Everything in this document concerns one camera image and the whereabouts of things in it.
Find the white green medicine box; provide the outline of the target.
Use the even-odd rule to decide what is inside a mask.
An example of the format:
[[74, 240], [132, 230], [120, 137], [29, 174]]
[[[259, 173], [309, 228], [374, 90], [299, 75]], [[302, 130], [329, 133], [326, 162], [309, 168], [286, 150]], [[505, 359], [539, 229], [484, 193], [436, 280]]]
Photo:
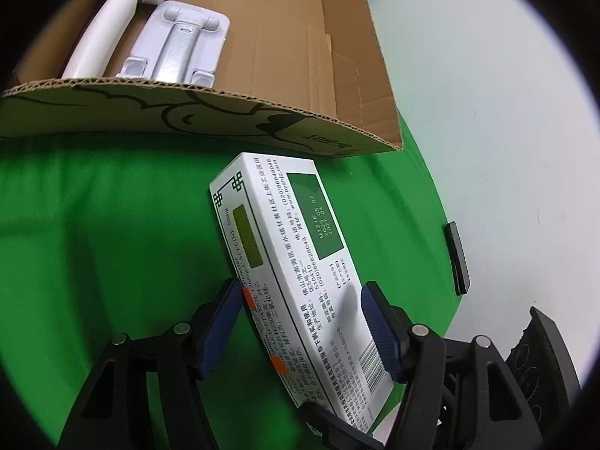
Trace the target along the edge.
[[294, 403], [316, 402], [368, 432], [393, 381], [313, 161], [242, 152], [210, 183], [210, 196], [257, 332]]

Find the white folding phone stand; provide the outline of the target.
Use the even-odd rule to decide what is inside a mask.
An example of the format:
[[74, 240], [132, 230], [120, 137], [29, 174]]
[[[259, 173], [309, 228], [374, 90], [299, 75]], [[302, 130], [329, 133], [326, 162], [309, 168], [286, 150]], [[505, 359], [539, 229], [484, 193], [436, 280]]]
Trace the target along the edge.
[[223, 13], [167, 0], [151, 14], [117, 75], [210, 89], [229, 27]]

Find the white handheld lint remover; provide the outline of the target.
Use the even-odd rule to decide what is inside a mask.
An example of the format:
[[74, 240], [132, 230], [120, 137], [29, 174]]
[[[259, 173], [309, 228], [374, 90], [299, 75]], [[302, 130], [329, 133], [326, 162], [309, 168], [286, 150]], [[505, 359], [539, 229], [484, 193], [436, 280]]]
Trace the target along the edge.
[[62, 73], [64, 79], [100, 77], [141, 4], [165, 0], [103, 0], [79, 39]]

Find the black flat bar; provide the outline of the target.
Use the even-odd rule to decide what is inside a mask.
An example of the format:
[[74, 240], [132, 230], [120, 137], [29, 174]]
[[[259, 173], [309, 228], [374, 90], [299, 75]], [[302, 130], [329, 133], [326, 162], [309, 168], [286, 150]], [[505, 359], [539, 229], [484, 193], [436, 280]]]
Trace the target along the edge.
[[453, 270], [454, 290], [457, 296], [465, 296], [470, 288], [471, 280], [457, 223], [447, 223], [443, 227], [443, 233], [448, 255], [450, 255], [450, 266]]

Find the green table cloth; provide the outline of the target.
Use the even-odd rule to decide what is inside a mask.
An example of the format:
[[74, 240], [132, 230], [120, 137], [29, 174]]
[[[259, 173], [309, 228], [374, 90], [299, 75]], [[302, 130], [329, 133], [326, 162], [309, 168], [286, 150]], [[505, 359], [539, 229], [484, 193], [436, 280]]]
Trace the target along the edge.
[[[233, 272], [210, 181], [256, 145], [180, 134], [36, 136], [1, 146], [1, 372], [50, 448], [110, 336], [162, 333]], [[459, 301], [446, 215], [415, 140], [316, 159], [362, 281], [438, 332]]]

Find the large open cardboard box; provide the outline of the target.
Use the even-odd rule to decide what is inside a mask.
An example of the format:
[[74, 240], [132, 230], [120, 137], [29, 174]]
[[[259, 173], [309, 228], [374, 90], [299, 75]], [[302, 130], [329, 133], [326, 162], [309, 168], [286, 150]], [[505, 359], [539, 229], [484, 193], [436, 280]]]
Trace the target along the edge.
[[1, 96], [1, 136], [154, 132], [230, 137], [320, 156], [403, 146], [367, 0], [175, 0], [230, 28], [212, 87], [122, 78], [150, 17], [140, 8], [101, 77], [62, 73], [101, 0], [66, 0], [42, 25]]

